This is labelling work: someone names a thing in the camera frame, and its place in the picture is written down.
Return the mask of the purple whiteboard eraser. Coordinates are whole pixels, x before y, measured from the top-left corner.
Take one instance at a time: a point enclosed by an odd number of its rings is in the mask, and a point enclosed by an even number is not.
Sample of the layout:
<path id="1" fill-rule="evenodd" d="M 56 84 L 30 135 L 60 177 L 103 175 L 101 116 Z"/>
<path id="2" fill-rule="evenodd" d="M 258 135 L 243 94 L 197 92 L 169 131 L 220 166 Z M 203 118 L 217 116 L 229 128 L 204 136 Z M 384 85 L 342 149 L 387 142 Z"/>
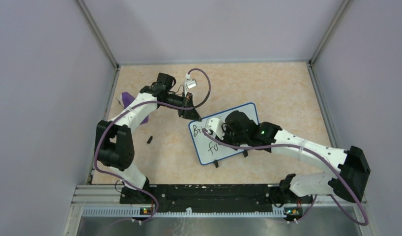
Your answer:
<path id="1" fill-rule="evenodd" d="M 149 114 L 156 109 L 156 104 L 144 103 L 155 100 L 155 97 L 149 93 L 139 93 L 136 96 L 132 96 L 128 92 L 123 92 L 119 102 L 124 107 L 122 113 L 126 111 L 127 113 L 120 115 L 117 124 L 127 125 L 129 128 L 136 128 L 138 125 L 148 123 Z"/>

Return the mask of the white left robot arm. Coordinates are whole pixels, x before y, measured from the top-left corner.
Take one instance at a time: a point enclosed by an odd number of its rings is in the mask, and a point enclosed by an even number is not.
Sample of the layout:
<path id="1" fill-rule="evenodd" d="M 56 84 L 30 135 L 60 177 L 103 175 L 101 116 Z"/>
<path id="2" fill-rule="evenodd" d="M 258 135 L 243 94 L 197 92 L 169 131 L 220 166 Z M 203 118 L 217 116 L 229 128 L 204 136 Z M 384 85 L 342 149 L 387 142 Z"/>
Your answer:
<path id="1" fill-rule="evenodd" d="M 117 116 L 97 124 L 95 141 L 95 161 L 111 170 L 110 175 L 119 178 L 126 187 L 132 189 L 131 196 L 138 203 L 145 203 L 150 197 L 145 187 L 147 177 L 134 164 L 135 150 L 132 133 L 160 106 L 178 111 L 181 118 L 200 121 L 201 116 L 193 103 L 193 95 L 188 91 L 197 82 L 186 74 L 184 92 L 177 95 L 171 89 L 176 79 L 159 73 L 156 82 L 143 87 L 136 98 Z"/>

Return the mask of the black marker cap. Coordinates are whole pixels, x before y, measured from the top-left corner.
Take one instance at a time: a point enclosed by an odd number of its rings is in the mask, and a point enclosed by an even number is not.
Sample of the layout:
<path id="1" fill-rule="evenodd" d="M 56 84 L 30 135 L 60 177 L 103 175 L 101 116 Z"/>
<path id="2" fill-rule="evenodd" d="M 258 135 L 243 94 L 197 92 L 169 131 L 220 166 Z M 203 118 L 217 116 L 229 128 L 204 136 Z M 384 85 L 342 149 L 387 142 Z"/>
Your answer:
<path id="1" fill-rule="evenodd" d="M 151 142 L 152 142 L 152 140 L 153 140 L 153 136 L 150 136 L 149 138 L 148 138 L 148 140 L 147 140 L 147 144 L 150 144 Z"/>

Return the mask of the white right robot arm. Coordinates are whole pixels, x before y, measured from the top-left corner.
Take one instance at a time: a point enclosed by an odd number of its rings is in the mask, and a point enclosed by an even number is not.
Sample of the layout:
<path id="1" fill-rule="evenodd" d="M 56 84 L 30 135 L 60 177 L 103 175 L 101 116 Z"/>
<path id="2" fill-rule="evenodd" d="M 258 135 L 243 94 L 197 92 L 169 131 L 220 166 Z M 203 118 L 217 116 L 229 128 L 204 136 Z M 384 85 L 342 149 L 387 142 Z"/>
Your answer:
<path id="1" fill-rule="evenodd" d="M 361 202 L 371 173 L 359 147 L 341 149 L 319 145 L 291 134 L 270 122 L 255 123 L 244 112 L 233 111 L 208 128 L 231 146 L 247 145 L 270 153 L 286 155 L 322 172 L 290 174 L 280 182 L 281 197 L 288 203 L 313 194 L 336 195 L 349 202 Z"/>

